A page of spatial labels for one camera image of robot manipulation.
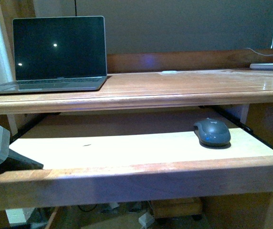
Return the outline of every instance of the laptop keyboard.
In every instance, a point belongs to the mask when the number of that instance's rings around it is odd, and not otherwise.
[[[73,79],[54,79],[54,80],[26,80],[26,81],[19,81],[19,84],[97,82],[99,80],[100,80],[100,78],[73,78]]]

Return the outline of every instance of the computer mouse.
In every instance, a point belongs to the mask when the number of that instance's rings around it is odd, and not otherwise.
[[[195,134],[199,143],[209,148],[228,148],[231,146],[231,135],[224,122],[207,118],[194,123]]]

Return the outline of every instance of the floor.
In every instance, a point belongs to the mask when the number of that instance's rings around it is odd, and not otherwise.
[[[147,207],[127,211],[127,204],[121,203],[115,209],[106,209],[104,205],[68,207],[58,229],[141,229],[138,218],[150,211]],[[155,221],[149,229],[211,229],[206,217],[195,221],[191,216],[170,218],[165,222]]]

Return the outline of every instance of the laptop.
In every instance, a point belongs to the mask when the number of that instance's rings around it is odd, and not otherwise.
[[[102,16],[14,19],[16,81],[0,94],[99,90],[107,79]]]

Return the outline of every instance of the laptop screen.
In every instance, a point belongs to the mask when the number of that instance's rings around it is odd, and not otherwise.
[[[106,76],[102,16],[13,20],[16,80]]]

